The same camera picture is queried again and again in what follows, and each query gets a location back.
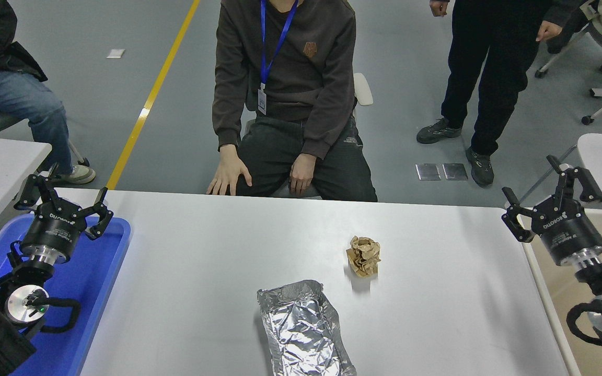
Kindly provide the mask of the lanyard person's right hand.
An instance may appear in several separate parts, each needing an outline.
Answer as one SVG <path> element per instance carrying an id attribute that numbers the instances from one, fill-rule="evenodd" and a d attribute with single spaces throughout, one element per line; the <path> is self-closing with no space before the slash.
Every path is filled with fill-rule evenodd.
<path id="1" fill-rule="evenodd" d="M 237 154 L 236 145 L 226 144 L 220 146 L 219 164 L 213 179 L 208 185 L 206 194 L 235 196 L 239 178 L 244 178 L 246 186 L 252 186 L 252 176 L 249 174 L 248 167 Z"/>

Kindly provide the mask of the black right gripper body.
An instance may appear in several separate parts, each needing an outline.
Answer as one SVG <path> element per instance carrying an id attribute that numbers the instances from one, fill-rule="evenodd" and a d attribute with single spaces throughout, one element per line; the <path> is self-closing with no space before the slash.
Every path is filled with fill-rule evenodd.
<path id="1" fill-rule="evenodd" d="M 566 266 L 566 259 L 584 249 L 602 249 L 602 236 L 577 200 L 563 199 L 557 205 L 554 197 L 548 197 L 534 211 L 534 233 L 557 266 Z"/>

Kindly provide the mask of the lanyard person's left hand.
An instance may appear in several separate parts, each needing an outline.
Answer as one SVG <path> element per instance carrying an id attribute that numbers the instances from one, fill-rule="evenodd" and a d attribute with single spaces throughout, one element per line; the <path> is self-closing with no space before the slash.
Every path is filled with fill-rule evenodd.
<path id="1" fill-rule="evenodd" d="M 316 156 L 310 154 L 301 153 L 294 160 L 290 175 L 291 193 L 300 196 L 309 189 L 315 176 L 315 166 Z"/>

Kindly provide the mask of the standing person's left hand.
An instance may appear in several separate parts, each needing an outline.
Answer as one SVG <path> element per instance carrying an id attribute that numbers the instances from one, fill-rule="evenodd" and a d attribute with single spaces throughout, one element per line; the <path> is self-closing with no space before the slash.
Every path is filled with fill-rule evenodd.
<path id="1" fill-rule="evenodd" d="M 543 20 L 540 24 L 540 27 L 538 28 L 536 41 L 542 42 L 542 41 L 551 40 L 552 38 L 556 38 L 561 32 L 562 32 L 561 26 L 559 26 L 555 23 Z"/>

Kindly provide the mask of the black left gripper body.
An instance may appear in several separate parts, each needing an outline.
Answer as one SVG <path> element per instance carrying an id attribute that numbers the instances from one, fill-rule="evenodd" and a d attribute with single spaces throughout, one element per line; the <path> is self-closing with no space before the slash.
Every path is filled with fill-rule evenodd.
<path id="1" fill-rule="evenodd" d="M 82 210 L 77 205 L 38 205 L 35 217 L 24 236 L 20 251 L 26 257 L 35 259 L 47 255 L 55 260 L 70 260 L 77 246 L 80 234 L 87 227 Z"/>

